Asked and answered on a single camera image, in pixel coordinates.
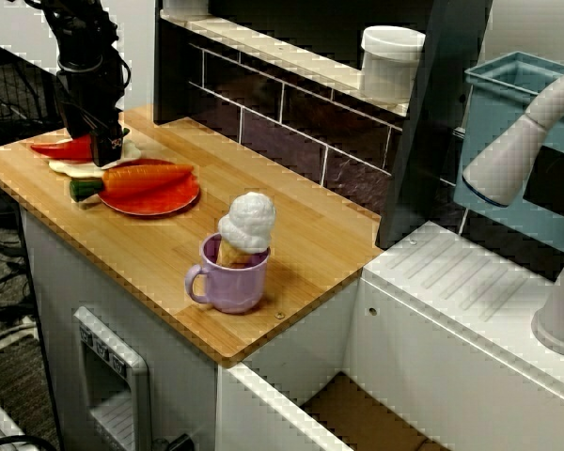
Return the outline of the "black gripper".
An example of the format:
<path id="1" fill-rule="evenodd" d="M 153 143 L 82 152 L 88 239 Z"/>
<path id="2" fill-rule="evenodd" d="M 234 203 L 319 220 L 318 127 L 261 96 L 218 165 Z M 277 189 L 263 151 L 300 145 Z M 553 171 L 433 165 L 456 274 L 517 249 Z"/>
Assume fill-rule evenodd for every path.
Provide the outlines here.
<path id="1" fill-rule="evenodd" d="M 94 70 L 61 69 L 57 75 L 57 105 L 70 137 L 90 133 L 92 162 L 104 167 L 121 157 L 123 129 L 117 103 L 131 79 L 119 55 L 107 55 Z"/>

